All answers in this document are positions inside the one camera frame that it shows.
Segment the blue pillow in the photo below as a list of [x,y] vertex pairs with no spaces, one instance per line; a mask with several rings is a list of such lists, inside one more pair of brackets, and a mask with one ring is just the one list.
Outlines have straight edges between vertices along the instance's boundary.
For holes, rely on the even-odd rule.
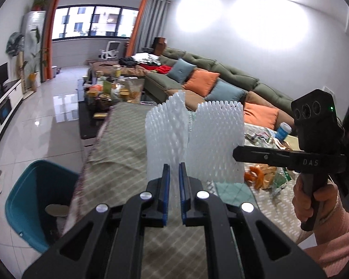
[[240,101],[247,95],[247,91],[232,84],[229,84],[222,79],[218,79],[211,93],[205,97],[206,101]]
[[183,59],[178,59],[176,64],[174,64],[172,69],[167,73],[167,77],[182,84],[186,81],[190,73],[193,72],[195,67],[195,65],[185,62]]

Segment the camera lens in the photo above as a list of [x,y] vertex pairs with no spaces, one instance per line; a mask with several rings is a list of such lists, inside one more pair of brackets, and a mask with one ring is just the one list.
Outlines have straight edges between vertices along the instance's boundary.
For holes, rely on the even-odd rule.
[[315,114],[319,114],[320,113],[320,104],[319,102],[315,101],[313,103],[313,111]]
[[310,117],[310,107],[308,104],[302,106],[302,116],[306,119]]
[[300,119],[300,111],[298,109],[295,109],[295,118]]

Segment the small trash can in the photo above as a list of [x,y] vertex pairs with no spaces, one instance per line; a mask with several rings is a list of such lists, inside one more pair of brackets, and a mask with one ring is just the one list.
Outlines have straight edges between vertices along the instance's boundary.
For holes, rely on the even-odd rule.
[[53,74],[53,78],[55,78],[57,75],[57,66],[52,66],[52,74]]
[[10,192],[5,214],[10,226],[31,247],[45,252],[57,239],[56,217],[50,204],[69,206],[78,174],[46,160],[30,164]]

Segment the window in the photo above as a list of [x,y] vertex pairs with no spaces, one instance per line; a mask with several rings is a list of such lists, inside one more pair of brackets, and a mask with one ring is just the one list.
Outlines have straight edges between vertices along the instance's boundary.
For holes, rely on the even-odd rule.
[[74,31],[82,31],[83,30],[83,22],[75,23]]
[[52,39],[130,37],[138,10],[106,5],[77,5],[56,9]]
[[92,19],[92,23],[98,23],[98,21],[100,20],[100,15],[93,15],[93,19]]
[[79,7],[78,14],[85,13],[86,7]]

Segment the curtain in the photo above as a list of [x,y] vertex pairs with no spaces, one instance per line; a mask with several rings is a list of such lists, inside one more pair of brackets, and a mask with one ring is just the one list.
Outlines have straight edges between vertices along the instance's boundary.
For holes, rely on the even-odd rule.
[[47,53],[43,54],[43,60],[47,61],[47,66],[40,67],[41,81],[45,82],[53,78],[52,74],[52,32],[54,15],[57,9],[58,0],[34,0],[34,8],[41,7],[45,10],[45,20],[42,33],[41,48],[47,49]]
[[135,55],[143,47],[151,47],[161,36],[168,13],[168,0],[142,0],[126,56]]

